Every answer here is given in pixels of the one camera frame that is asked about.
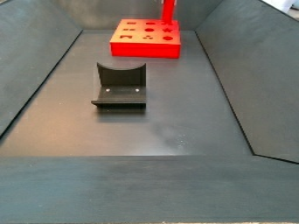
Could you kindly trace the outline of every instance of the dark gray surface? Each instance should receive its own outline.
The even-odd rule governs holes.
[[[67,52],[81,28],[49,0],[0,6],[0,136]]]
[[[115,30],[123,18],[160,18],[158,0],[53,0],[85,30]]]
[[[113,57],[113,31],[86,31],[2,139],[0,156],[252,155],[194,31],[182,57]],[[147,109],[103,111],[98,62],[147,65]]]
[[[256,153],[298,163],[298,21],[258,0],[225,0],[198,34]]]
[[[162,0],[53,0],[89,30],[113,30],[123,18],[161,18]],[[222,0],[180,0],[174,17],[194,30]]]
[[[184,30],[196,30],[224,0],[177,0]]]
[[[0,223],[299,222],[298,177],[262,157],[3,157]]]

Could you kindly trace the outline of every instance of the black holder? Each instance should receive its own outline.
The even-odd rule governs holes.
[[[146,64],[130,69],[115,69],[98,63],[101,106],[146,106]]]

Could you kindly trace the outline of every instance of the red block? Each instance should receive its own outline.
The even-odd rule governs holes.
[[[114,56],[180,58],[181,27],[177,20],[123,19],[110,40]]]

